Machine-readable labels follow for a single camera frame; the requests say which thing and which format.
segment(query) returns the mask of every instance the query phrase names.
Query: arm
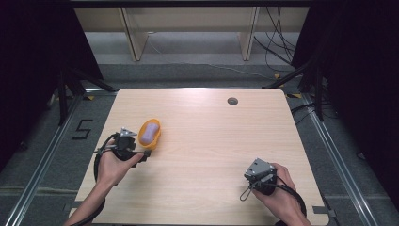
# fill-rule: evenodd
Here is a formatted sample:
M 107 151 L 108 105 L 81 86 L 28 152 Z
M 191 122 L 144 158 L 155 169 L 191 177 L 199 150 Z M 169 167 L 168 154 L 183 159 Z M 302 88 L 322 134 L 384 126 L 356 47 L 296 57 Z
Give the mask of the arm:
M 287 168 L 276 163 L 272 165 L 276 168 L 278 177 L 287 183 L 287 186 L 295 190 L 294 182 L 291 179 Z M 277 184 L 282 185 L 283 182 L 278 179 Z M 270 209 L 276 218 L 281 219 L 288 226 L 311 225 L 311 223 L 302 214 L 297 200 L 286 191 L 276 188 L 276 190 L 270 196 L 265 196 L 257 190 L 252 190 L 252 193 L 256 196 L 256 198 L 258 198 L 258 200 L 260 200 L 267 208 Z
M 105 152 L 100 159 L 99 174 L 97 183 L 82 202 L 73 212 L 71 217 L 64 223 L 73 225 L 80 220 L 87 218 L 101 205 L 112 187 L 119 183 L 126 175 L 130 167 L 143 157 L 143 153 L 134 155 L 127 161 L 120 161 L 112 152 Z

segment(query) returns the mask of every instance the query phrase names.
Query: table surface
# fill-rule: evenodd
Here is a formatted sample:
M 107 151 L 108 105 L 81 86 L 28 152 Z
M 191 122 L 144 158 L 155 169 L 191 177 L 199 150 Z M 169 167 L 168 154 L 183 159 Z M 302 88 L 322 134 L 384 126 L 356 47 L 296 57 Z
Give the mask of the table surface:
M 152 118 L 162 130 L 156 150 L 111 190 L 95 223 L 273 225 L 277 219 L 252 194 L 239 199 L 256 157 L 286 166 L 311 224 L 328 223 L 312 211 L 323 201 L 281 90 L 122 89 L 97 147 L 122 126 L 138 132 Z M 94 186 L 93 160 L 77 202 Z

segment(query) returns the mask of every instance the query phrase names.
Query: handheld controller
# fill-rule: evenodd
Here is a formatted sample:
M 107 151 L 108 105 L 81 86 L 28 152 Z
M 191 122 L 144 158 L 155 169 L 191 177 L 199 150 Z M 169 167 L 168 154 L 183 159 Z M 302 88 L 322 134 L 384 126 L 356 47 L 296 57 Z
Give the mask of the handheld controller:
M 262 192 L 264 195 L 271 195 L 277 183 L 277 171 L 268 162 L 260 158 L 249 166 L 244 176 L 249 181 L 249 187 Z
M 111 149 L 118 159 L 126 161 L 132 158 L 135 154 L 139 153 L 135 152 L 136 144 L 135 139 L 132 137 L 136 135 L 137 133 L 134 133 L 122 127 L 120 129 L 120 133 L 116 133 L 114 135 L 115 143 L 113 145 L 107 145 L 105 146 L 105 148 Z M 138 161 L 138 163 L 147 161 L 147 157 L 150 157 L 150 155 L 151 150 L 144 151 L 144 156 L 140 159 L 140 161 Z

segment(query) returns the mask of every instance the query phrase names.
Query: orange object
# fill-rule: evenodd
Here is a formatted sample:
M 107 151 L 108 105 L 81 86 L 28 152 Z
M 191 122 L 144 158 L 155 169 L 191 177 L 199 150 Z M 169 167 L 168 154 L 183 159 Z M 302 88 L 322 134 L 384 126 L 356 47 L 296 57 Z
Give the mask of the orange object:
M 161 136 L 161 123 L 157 119 L 146 121 L 138 132 L 138 143 L 145 149 L 155 150 Z

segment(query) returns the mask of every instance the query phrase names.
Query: metal rail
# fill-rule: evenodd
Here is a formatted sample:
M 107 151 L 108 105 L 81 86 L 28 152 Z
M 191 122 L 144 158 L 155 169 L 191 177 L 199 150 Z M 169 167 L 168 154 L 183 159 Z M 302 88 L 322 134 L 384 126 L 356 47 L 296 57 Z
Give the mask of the metal rail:
M 72 100 L 72 103 L 69 107 L 69 111 L 71 112 L 67 119 L 56 129 L 56 133 L 53 136 L 49 146 L 47 147 L 46 152 L 44 153 L 41 161 L 39 162 L 35 172 L 33 173 L 30 181 L 28 182 L 27 186 L 24 188 L 24 192 L 21 195 L 20 199 L 17 201 L 15 206 L 12 208 L 6 225 L 7 226 L 17 226 L 20 225 L 22 220 L 24 219 L 24 215 L 32 202 L 33 198 L 35 197 L 36 191 L 40 185 L 41 180 L 43 179 L 46 171 L 48 170 L 56 150 L 65 135 L 67 128 L 71 123 L 71 118 L 75 109 L 79 106 L 79 103 L 82 100 L 82 96 L 75 96 Z
M 303 93 L 302 97 L 305 105 L 311 104 L 311 97 L 309 96 L 309 94 Z M 326 146 L 327 152 L 338 174 L 340 175 L 341 180 L 343 181 L 343 185 L 346 188 L 346 191 L 348 192 L 348 195 L 352 200 L 352 203 L 354 204 L 356 210 L 358 211 L 361 221 L 363 222 L 364 225 L 370 225 L 370 226 L 379 225 L 370 208 L 369 203 L 366 201 L 366 199 L 364 199 L 362 192 L 360 191 L 358 185 L 356 184 L 348 167 L 344 163 L 343 158 L 341 157 L 340 152 L 337 149 L 337 146 L 335 146 L 335 143 L 332 140 L 331 135 L 329 134 L 325 124 L 322 121 L 318 120 L 313 110 L 309 110 L 309 112 L 311 114 L 311 120 L 313 121 L 314 126 L 317 129 L 317 132 L 319 133 L 321 139 L 323 140 L 323 143 Z

